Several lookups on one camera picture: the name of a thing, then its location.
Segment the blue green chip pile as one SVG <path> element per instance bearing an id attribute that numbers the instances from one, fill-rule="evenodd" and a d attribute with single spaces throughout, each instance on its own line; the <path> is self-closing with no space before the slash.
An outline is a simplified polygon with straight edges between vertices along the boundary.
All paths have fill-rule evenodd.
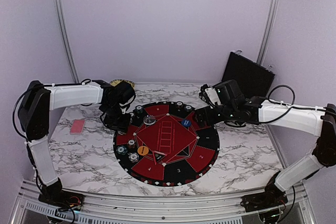
<path id="1" fill-rule="evenodd" d="M 191 107 L 190 105 L 186 105 L 186 106 L 184 107 L 184 110 L 185 110 L 186 112 L 190 112 L 190 111 L 192 110 L 192 107 Z"/>
<path id="2" fill-rule="evenodd" d="M 116 152 L 117 152 L 117 154 L 119 154 L 119 155 L 125 155 L 125 154 L 128 152 L 128 149 L 127 149 L 126 146 L 121 145 L 121 146 L 118 146 L 118 147 L 117 147 Z"/>

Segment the blue round blind button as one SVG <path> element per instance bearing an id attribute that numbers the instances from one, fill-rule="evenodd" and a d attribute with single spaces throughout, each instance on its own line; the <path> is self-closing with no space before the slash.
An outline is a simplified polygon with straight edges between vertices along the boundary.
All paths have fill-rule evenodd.
<path id="1" fill-rule="evenodd" d="M 187 120 L 187 119 L 183 119 L 181 121 L 181 125 L 184 126 L 184 127 L 189 127 L 189 126 L 191 126 L 191 124 L 192 124 L 191 121 Z"/>

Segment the small orange black chip pile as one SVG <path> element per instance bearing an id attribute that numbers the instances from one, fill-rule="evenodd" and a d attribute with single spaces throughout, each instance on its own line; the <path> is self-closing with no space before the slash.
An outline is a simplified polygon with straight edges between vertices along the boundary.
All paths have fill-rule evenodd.
<path id="1" fill-rule="evenodd" d="M 127 146 L 128 146 L 128 148 L 135 148 L 135 147 L 136 147 L 136 142 L 135 142 L 135 140 L 134 140 L 134 139 L 130 139 L 130 140 L 128 140 L 128 142 L 127 142 Z"/>

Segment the clear round dealer button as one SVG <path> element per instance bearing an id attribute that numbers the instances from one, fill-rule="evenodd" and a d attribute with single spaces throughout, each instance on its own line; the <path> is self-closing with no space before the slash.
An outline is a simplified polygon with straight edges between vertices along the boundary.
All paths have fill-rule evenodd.
<path id="1" fill-rule="evenodd" d="M 156 123 L 156 118 L 153 115 L 146 115 L 143 118 L 143 123 L 147 126 L 153 125 Z"/>

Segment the red playing card deck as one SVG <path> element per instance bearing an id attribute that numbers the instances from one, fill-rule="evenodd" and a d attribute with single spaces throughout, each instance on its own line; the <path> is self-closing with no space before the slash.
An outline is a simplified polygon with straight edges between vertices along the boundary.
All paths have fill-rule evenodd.
<path id="1" fill-rule="evenodd" d="M 74 120 L 70 129 L 70 135 L 81 135 L 84 130 L 85 122 L 85 120 Z"/>

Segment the orange round blind button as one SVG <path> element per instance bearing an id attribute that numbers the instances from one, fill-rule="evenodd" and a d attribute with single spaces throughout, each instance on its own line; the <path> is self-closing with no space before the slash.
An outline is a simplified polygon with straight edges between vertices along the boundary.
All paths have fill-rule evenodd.
<path id="1" fill-rule="evenodd" d="M 138 148 L 137 152 L 141 156 L 146 156 L 149 153 L 149 148 L 145 145 L 142 145 Z"/>

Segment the black triangular button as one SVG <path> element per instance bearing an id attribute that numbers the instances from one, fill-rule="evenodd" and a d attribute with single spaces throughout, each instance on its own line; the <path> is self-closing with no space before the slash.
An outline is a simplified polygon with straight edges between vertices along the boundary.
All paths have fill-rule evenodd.
<path id="1" fill-rule="evenodd" d="M 162 153 L 162 152 L 158 152 L 158 151 L 154 151 L 153 152 L 153 159 L 154 159 L 154 163 L 157 164 L 160 160 L 162 160 L 167 154 Z"/>

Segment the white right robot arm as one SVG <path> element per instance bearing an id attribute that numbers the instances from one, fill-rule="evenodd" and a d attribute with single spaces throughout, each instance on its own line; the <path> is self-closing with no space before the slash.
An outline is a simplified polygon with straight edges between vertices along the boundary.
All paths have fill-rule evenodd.
<path id="1" fill-rule="evenodd" d="M 273 175 L 260 195 L 260 203 L 271 207 L 280 196 L 297 182 L 312 176 L 324 167 L 335 165 L 335 105 L 325 107 L 301 106 L 275 101 L 270 97 L 244 97 L 238 83 L 229 80 L 212 87 L 203 85 L 199 97 L 206 107 L 195 111 L 199 126 L 213 126 L 219 122 L 236 125 L 268 124 L 294 129 L 317 137 L 310 154 Z"/>

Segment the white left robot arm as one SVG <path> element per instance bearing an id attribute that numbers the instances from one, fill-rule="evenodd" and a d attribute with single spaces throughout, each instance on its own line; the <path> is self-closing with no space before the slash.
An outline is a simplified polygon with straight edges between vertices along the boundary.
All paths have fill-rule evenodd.
<path id="1" fill-rule="evenodd" d="M 94 105 L 101 111 L 104 127 L 126 133 L 131 121 L 127 109 L 135 100 L 133 86 L 121 81 L 112 86 L 103 80 L 86 79 L 81 83 L 43 84 L 32 81 L 15 103 L 12 120 L 19 122 L 14 128 L 26 141 L 29 158 L 36 176 L 43 185 L 49 186 L 45 196 L 54 205 L 66 202 L 66 193 L 54 184 L 59 182 L 49 151 L 50 128 L 57 121 L 50 113 L 70 106 Z"/>

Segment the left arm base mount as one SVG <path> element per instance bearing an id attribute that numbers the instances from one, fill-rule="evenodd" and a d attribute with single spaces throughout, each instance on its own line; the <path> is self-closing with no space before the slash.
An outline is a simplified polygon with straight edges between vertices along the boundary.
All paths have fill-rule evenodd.
<path id="1" fill-rule="evenodd" d="M 36 184 L 40 190 L 38 200 L 40 202 L 60 207 L 61 210 L 80 210 L 84 196 L 79 193 L 72 193 L 63 190 L 60 179 L 49 186 L 42 183 L 38 178 Z"/>

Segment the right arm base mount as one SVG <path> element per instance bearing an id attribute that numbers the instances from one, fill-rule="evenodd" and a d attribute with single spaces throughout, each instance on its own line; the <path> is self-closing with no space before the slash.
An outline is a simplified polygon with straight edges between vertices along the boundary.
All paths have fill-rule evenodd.
<path id="1" fill-rule="evenodd" d="M 242 196 L 240 205 L 245 208 L 246 212 L 286 205 L 288 198 L 285 196 L 285 192 L 275 185 L 275 180 L 279 173 L 280 171 L 271 177 L 262 193 Z"/>

